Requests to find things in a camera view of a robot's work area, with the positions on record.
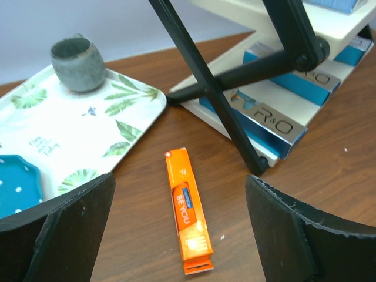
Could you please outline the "teal dotted plate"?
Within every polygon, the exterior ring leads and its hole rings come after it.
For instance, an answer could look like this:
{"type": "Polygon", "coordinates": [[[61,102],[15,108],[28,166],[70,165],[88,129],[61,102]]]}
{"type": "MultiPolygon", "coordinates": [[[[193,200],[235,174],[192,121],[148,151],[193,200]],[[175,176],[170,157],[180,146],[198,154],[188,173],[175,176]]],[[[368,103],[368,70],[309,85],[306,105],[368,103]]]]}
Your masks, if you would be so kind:
{"type": "Polygon", "coordinates": [[[1,155],[1,218],[42,202],[39,169],[19,155],[1,155]]]}

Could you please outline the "leaf-patterned white tray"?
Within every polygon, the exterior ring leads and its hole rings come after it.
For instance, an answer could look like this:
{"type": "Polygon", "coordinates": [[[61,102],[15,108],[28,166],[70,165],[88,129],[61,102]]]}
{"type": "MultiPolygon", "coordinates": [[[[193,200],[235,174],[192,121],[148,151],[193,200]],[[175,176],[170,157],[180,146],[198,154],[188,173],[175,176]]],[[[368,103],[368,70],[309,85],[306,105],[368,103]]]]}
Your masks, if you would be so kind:
{"type": "Polygon", "coordinates": [[[111,172],[166,105],[158,88],[112,70],[74,92],[48,66],[1,97],[1,153],[36,166],[49,200],[111,172]]]}

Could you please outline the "grey ceramic cup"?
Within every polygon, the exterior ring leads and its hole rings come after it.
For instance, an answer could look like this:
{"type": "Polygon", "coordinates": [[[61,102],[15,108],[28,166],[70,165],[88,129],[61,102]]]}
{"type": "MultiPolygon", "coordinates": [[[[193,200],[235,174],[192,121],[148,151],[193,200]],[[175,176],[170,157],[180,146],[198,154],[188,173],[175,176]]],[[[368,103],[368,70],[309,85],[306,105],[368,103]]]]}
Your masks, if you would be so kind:
{"type": "Polygon", "coordinates": [[[58,79],[69,90],[90,92],[103,85],[104,60],[95,44],[83,35],[77,33],[56,42],[50,56],[58,79]]]}

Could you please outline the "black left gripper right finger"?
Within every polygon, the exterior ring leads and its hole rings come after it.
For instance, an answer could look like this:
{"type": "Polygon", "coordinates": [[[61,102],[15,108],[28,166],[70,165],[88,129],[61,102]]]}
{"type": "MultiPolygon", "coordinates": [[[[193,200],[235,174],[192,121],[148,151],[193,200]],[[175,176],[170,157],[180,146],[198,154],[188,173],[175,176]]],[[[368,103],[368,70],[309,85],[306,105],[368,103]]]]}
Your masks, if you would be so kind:
{"type": "Polygon", "coordinates": [[[375,227],[346,220],[249,175],[247,208],[266,281],[375,281],[375,227]]]}

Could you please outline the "silver toothpaste box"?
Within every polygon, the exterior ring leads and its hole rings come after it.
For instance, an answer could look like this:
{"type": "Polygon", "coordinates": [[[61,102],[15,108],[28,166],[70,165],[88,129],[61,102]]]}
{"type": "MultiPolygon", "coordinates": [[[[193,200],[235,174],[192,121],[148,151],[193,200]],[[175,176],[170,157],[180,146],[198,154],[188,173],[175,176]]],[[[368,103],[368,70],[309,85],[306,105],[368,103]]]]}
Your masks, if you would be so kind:
{"type": "Polygon", "coordinates": [[[246,135],[282,159],[307,131],[305,126],[237,89],[224,92],[224,96],[246,135]]]}
{"type": "Polygon", "coordinates": [[[355,36],[352,41],[334,58],[335,61],[350,66],[356,66],[366,51],[370,48],[372,40],[355,36]]]}
{"type": "MultiPolygon", "coordinates": [[[[244,51],[243,63],[263,58],[282,48],[280,41],[272,43],[257,41],[244,51]]],[[[286,73],[270,78],[270,81],[318,106],[325,104],[341,83],[340,78],[320,68],[310,72],[294,71],[286,73]]]]}

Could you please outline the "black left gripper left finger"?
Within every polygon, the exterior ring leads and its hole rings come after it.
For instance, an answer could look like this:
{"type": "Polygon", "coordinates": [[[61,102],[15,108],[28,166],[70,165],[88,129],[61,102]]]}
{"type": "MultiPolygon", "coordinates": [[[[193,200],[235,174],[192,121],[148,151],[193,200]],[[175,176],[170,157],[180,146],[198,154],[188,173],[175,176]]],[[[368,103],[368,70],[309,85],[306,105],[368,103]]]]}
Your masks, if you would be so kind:
{"type": "Polygon", "coordinates": [[[115,187],[106,173],[1,219],[1,281],[90,281],[115,187]]]}

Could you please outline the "blue toothpaste box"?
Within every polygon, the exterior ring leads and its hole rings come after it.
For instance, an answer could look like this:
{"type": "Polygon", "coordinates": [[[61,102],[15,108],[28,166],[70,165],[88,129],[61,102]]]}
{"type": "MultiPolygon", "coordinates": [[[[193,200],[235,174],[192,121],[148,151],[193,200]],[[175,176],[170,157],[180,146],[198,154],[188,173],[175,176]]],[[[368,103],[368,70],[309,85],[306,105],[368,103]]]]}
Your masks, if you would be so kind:
{"type": "Polygon", "coordinates": [[[321,8],[329,9],[336,12],[341,12],[346,15],[352,14],[358,8],[364,6],[367,0],[303,0],[303,2],[319,6],[321,8]]]}

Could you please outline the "three-tier cream shelf rack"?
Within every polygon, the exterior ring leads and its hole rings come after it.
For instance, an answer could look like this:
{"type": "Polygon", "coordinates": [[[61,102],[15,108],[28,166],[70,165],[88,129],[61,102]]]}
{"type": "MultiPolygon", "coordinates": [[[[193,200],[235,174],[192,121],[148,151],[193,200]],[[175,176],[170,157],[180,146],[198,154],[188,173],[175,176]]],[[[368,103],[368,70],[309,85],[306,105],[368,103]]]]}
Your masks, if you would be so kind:
{"type": "Polygon", "coordinates": [[[313,10],[301,1],[264,1],[268,17],[273,23],[284,48],[265,58],[213,75],[186,27],[170,1],[151,1],[155,13],[178,48],[197,82],[187,90],[167,96],[170,105],[207,97],[224,128],[231,137],[249,171],[263,174],[269,167],[267,159],[257,154],[241,127],[224,91],[270,79],[291,71],[308,71],[340,50],[341,44],[330,51],[324,25],[318,22],[313,10]]]}

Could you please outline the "orange toothpaste box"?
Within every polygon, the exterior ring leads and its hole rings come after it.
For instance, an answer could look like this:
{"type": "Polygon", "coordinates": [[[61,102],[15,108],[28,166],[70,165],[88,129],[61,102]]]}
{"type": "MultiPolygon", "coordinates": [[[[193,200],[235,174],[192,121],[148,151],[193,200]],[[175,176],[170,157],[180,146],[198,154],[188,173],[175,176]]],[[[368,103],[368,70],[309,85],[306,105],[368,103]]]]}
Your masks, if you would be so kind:
{"type": "Polygon", "coordinates": [[[212,242],[188,151],[183,147],[164,156],[184,274],[212,270],[212,242]]]}

